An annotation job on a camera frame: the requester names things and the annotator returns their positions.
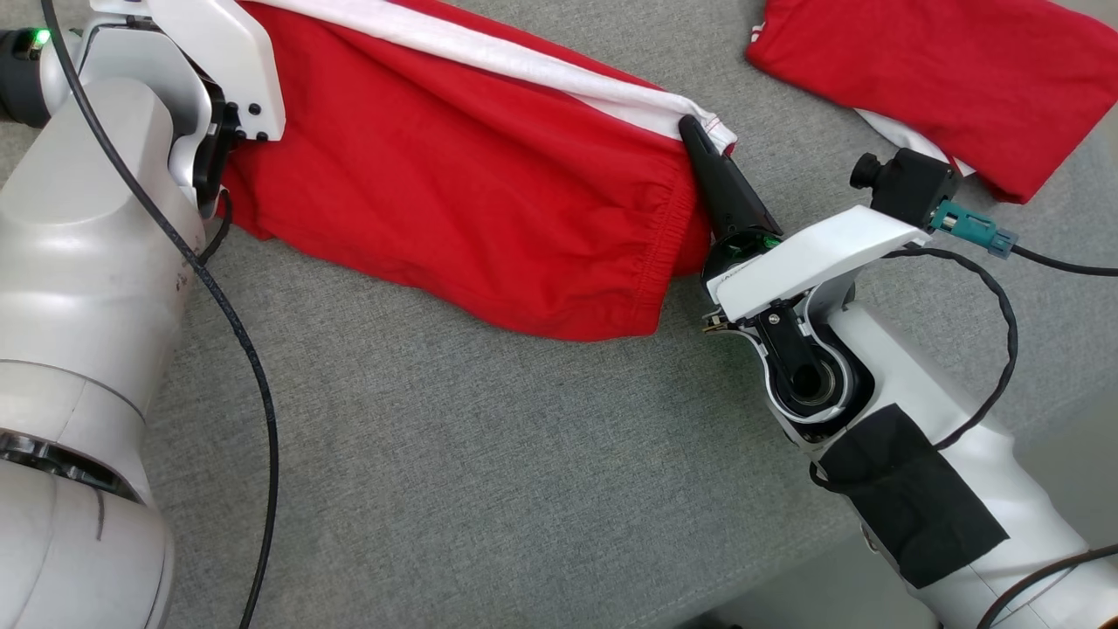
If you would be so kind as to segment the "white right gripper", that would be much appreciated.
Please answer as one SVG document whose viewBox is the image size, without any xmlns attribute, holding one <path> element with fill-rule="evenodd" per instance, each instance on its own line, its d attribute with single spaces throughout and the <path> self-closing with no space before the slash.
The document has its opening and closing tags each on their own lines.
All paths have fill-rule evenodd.
<svg viewBox="0 0 1118 629">
<path fill-rule="evenodd" d="M 735 160 L 716 147 L 699 120 L 683 116 L 679 132 L 714 240 L 747 231 L 780 238 L 783 231 L 762 199 Z M 926 245 L 931 239 L 918 227 L 858 204 L 707 280 L 705 288 L 728 320 L 749 320 L 774 301 L 788 301 L 907 244 Z"/>
</svg>

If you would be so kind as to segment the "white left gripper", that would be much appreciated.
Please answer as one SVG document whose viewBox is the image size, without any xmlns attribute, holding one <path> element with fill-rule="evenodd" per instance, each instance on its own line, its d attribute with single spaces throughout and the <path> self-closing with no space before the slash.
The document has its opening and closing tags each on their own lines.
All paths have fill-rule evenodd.
<svg viewBox="0 0 1118 629">
<path fill-rule="evenodd" d="M 222 89 L 228 101 L 247 111 L 241 120 L 249 139 L 278 141 L 285 131 L 285 107 L 274 48 L 259 21 L 236 1 L 91 1 L 104 15 L 150 17 L 152 23 Z"/>
</svg>

